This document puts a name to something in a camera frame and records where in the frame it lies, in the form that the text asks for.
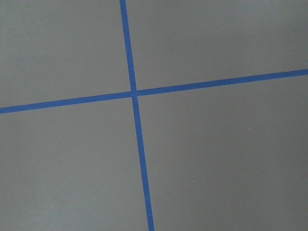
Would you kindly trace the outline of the brown paper table mat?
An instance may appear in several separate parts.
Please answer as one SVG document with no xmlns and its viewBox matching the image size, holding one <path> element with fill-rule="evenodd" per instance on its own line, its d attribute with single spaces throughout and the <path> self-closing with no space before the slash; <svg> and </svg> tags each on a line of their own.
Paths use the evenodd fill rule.
<svg viewBox="0 0 308 231">
<path fill-rule="evenodd" d="M 3 231 L 305 231 L 305 0 L 3 0 Z"/>
</svg>

